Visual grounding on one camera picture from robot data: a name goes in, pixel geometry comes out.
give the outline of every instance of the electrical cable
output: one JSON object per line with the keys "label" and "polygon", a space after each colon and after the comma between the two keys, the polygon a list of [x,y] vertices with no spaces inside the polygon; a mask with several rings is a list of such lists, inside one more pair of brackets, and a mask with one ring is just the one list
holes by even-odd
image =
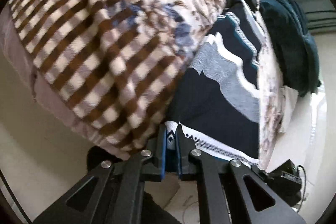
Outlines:
{"label": "electrical cable", "polygon": [[195,202],[189,204],[189,205],[183,210],[183,214],[182,214],[182,221],[183,221],[183,224],[185,224],[185,219],[184,219],[184,217],[185,217],[185,212],[186,212],[186,210],[187,210],[189,207],[191,207],[192,205],[196,204],[196,203],[198,203],[198,201],[195,201]]}
{"label": "electrical cable", "polygon": [[298,165],[297,167],[298,168],[301,167],[302,170],[303,170],[303,173],[304,173],[304,189],[303,189],[302,201],[301,201],[301,204],[300,204],[300,206],[299,206],[299,208],[297,210],[297,212],[299,213],[300,210],[301,210],[302,204],[303,204],[303,200],[305,199],[306,188],[307,188],[307,173],[306,173],[305,168],[302,165]]}
{"label": "electrical cable", "polygon": [[5,185],[8,193],[10,194],[11,198],[13,199],[14,203],[16,204],[17,208],[19,209],[20,213],[22,214],[22,216],[25,218],[25,220],[27,221],[28,224],[32,224],[32,222],[30,221],[29,217],[26,215],[25,211],[23,210],[23,208],[21,207],[19,201],[17,201],[12,189],[10,188],[9,184],[7,183],[7,180],[4,176],[4,174],[2,173],[1,169],[0,169],[0,178],[2,179],[3,184]]}

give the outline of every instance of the blanket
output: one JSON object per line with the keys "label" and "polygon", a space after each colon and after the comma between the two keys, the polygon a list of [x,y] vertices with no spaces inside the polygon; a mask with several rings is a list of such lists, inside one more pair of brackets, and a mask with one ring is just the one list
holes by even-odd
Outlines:
{"label": "blanket", "polygon": [[39,73],[117,155],[142,148],[155,133],[225,0],[9,0],[9,6]]}

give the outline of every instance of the dark green cloth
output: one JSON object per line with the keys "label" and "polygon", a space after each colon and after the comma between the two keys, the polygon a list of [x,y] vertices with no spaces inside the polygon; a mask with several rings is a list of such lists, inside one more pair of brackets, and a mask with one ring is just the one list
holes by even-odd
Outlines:
{"label": "dark green cloth", "polygon": [[314,92],[320,83],[319,56],[305,13],[294,0],[260,0],[260,12],[283,73],[283,84],[298,90],[302,97]]}

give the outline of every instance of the black device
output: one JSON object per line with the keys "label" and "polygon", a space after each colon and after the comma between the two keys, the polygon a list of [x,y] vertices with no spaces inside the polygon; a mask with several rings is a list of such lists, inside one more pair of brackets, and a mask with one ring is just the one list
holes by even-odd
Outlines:
{"label": "black device", "polygon": [[[139,224],[144,182],[160,182],[165,174],[166,134],[162,126],[146,149],[125,162],[103,161],[33,223]],[[194,141],[184,136],[181,125],[175,145],[179,178],[197,181],[201,224],[305,224],[265,183],[272,180],[269,174],[263,178],[256,167],[251,170],[239,160],[220,160],[196,149]],[[274,171],[273,178],[279,177],[276,174],[281,169]],[[293,174],[286,168],[283,171],[275,185],[282,185],[283,179],[294,181]]]}
{"label": "black device", "polygon": [[301,200],[302,180],[299,170],[291,160],[287,160],[270,173],[256,166],[252,166],[251,169],[289,206],[293,207]]}

